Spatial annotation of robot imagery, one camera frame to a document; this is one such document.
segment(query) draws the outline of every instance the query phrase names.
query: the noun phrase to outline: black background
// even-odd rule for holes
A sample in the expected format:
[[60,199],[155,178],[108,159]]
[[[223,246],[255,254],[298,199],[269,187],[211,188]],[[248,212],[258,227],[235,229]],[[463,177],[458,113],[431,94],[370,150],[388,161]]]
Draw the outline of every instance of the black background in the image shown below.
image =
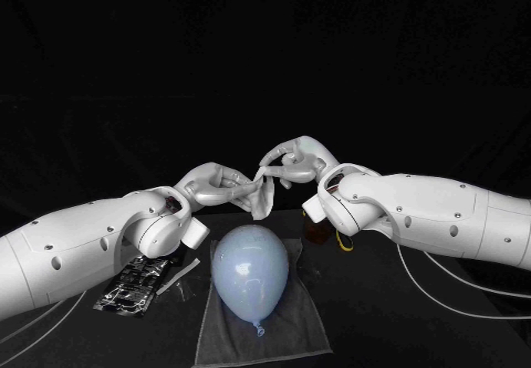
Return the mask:
[[[529,7],[0,3],[1,232],[174,185],[210,161],[252,178],[263,153],[299,135],[382,175],[531,198]],[[272,210],[299,208],[314,191],[276,185]],[[460,262],[484,285],[531,292],[526,271]],[[496,305],[531,314],[529,303]]]

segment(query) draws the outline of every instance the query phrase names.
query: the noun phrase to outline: balloon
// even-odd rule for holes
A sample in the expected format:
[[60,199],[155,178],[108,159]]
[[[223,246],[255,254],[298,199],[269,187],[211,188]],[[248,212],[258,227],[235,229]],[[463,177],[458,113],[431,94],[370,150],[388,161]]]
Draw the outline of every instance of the balloon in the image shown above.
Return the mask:
[[284,244],[268,228],[243,225],[220,239],[211,259],[214,289],[235,315],[263,329],[259,321],[271,314],[287,282]]

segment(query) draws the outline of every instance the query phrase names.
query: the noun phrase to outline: robotic hand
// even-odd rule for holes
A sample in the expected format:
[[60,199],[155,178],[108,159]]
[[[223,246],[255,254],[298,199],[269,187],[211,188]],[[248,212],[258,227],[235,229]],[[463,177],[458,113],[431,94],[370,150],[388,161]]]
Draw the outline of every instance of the robotic hand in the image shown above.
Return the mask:
[[259,205],[262,180],[222,165],[196,167],[174,187],[160,186],[38,217],[0,238],[0,320],[97,285],[138,255],[196,249],[209,229],[191,217],[204,205]]
[[[281,158],[282,166],[268,166]],[[289,182],[315,180],[317,194],[302,204],[312,222],[328,218],[347,236],[380,232],[398,245],[457,258],[531,270],[531,205],[455,180],[395,174],[337,160],[310,137],[281,143],[265,154],[263,175]]]

